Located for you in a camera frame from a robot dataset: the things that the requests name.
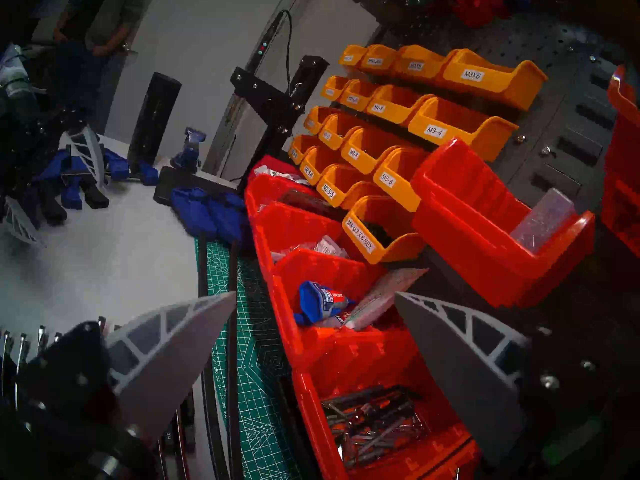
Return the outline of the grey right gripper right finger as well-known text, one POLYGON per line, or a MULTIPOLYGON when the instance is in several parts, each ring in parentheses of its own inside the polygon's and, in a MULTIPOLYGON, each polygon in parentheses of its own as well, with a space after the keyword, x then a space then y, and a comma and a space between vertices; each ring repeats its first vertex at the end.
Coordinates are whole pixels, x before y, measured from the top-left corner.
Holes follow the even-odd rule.
POLYGON ((395 306, 481 465, 621 465, 622 331, 581 306, 489 312, 408 292, 395 306))

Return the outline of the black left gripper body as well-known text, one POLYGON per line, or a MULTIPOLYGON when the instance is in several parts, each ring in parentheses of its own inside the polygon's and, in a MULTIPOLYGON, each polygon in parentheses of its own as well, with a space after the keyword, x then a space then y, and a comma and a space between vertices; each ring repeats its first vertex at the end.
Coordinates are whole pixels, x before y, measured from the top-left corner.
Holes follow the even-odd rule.
POLYGON ((1 207, 19 200, 53 159, 63 133, 80 131, 80 108, 42 111, 38 104, 1 104, 1 207))

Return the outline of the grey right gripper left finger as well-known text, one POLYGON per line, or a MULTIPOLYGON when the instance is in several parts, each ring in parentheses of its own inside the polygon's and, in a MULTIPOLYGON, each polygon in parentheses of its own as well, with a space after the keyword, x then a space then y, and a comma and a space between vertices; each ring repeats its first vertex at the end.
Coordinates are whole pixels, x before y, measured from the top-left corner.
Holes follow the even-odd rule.
POLYGON ((97 321, 81 322, 18 371, 18 396, 70 422, 109 387, 120 422, 158 439, 235 309, 231 291, 143 313, 106 337, 97 321))

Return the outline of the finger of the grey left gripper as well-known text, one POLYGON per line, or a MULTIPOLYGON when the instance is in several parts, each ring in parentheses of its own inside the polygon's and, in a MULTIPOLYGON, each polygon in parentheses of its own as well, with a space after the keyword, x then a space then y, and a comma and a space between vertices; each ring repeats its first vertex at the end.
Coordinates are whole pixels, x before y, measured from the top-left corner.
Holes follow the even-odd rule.
POLYGON ((2 223, 5 230, 14 238, 28 245, 46 248, 46 243, 20 203, 7 196, 2 208, 2 223))
POLYGON ((91 175, 97 188, 103 190, 106 179, 104 151, 94 130, 89 125, 82 129, 72 128, 61 135, 61 142, 70 142, 69 156, 80 158, 86 171, 63 169, 61 164, 60 177, 67 181, 71 177, 91 175))

